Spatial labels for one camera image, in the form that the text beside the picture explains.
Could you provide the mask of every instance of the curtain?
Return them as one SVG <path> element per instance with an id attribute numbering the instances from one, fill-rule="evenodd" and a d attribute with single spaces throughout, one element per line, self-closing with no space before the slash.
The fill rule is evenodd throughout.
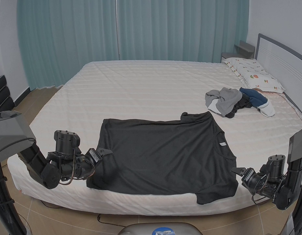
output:
<path id="1" fill-rule="evenodd" d="M 118 60 L 115 0 L 18 0 L 30 89 L 65 84 L 86 63 Z"/>
<path id="2" fill-rule="evenodd" d="M 249 0 L 117 0 L 121 60 L 220 62 L 245 41 Z"/>

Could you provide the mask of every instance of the pillow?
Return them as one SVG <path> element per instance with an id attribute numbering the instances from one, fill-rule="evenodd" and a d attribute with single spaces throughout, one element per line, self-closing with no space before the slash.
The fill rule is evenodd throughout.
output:
<path id="1" fill-rule="evenodd" d="M 279 81 L 267 73 L 255 59 L 230 57 L 223 62 L 231 68 L 246 88 L 264 92 L 282 93 L 284 91 Z"/>

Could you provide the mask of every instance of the gray clothing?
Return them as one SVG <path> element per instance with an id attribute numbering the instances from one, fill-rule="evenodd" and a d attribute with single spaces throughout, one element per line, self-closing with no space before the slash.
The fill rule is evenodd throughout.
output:
<path id="1" fill-rule="evenodd" d="M 222 116 L 232 111 L 234 105 L 242 98 L 243 94 L 237 89 L 223 88 L 220 91 L 211 90 L 205 94 L 205 105 L 209 107 L 214 99 L 219 99 L 216 108 Z"/>

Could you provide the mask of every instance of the pile of clothes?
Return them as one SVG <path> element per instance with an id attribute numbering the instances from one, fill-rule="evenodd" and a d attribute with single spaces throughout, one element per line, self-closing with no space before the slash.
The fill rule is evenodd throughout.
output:
<path id="1" fill-rule="evenodd" d="M 224 87 L 220 91 L 211 90 L 205 94 L 205 105 L 209 110 L 228 118 L 233 118 L 239 109 L 251 107 L 257 108 L 266 117 L 275 114 L 270 100 L 254 89 Z"/>

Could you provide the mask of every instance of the white sock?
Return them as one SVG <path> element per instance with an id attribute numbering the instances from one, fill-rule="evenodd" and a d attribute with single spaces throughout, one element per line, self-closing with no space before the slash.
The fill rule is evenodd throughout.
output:
<path id="1" fill-rule="evenodd" d="M 271 101 L 267 98 L 267 102 L 265 104 L 262 104 L 258 107 L 260 110 L 261 114 L 266 116 L 266 117 L 272 117 L 275 114 L 275 110 L 273 108 L 273 105 Z"/>
<path id="2" fill-rule="evenodd" d="M 214 99 L 212 100 L 211 104 L 209 105 L 208 109 L 215 112 L 215 113 L 218 113 L 218 114 L 221 114 L 220 111 L 216 108 L 216 103 L 218 102 L 219 99 Z"/>

